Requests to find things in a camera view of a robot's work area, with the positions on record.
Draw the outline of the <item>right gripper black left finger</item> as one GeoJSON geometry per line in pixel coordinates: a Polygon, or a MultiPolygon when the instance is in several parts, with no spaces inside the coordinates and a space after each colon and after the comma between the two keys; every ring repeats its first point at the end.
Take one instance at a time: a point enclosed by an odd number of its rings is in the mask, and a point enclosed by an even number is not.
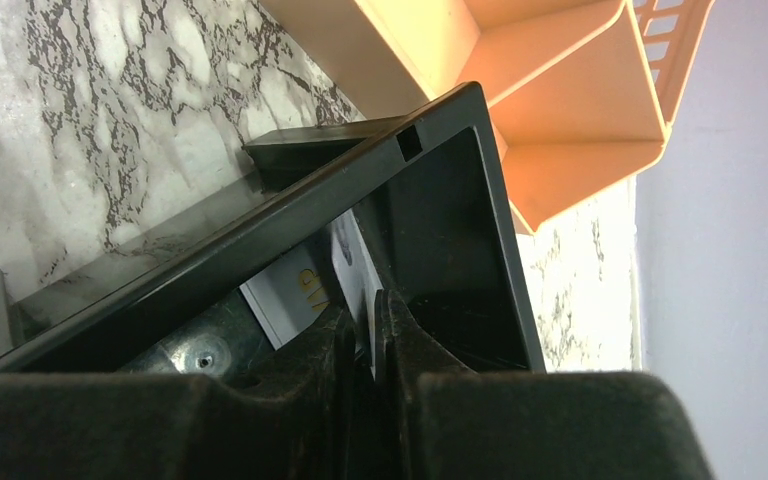
{"type": "Polygon", "coordinates": [[[0,479],[335,479],[355,356],[330,306],[235,380],[0,375],[0,479]]]}

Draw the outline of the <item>white silver card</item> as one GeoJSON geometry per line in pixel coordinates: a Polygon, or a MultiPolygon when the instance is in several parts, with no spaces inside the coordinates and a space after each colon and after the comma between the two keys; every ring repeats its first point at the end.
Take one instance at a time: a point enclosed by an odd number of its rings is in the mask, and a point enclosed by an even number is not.
{"type": "Polygon", "coordinates": [[[372,378],[377,381],[381,354],[375,299],[383,289],[382,282],[352,209],[333,220],[328,233],[334,273],[356,326],[356,351],[367,358],[372,378]]]}

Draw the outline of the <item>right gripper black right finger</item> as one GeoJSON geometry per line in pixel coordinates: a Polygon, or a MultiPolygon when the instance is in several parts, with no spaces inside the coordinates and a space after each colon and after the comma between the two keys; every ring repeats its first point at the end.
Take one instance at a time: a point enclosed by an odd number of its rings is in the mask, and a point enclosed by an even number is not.
{"type": "Polygon", "coordinates": [[[374,303],[377,378],[407,479],[709,479],[677,396],[640,371],[478,373],[400,296],[374,303]]]}

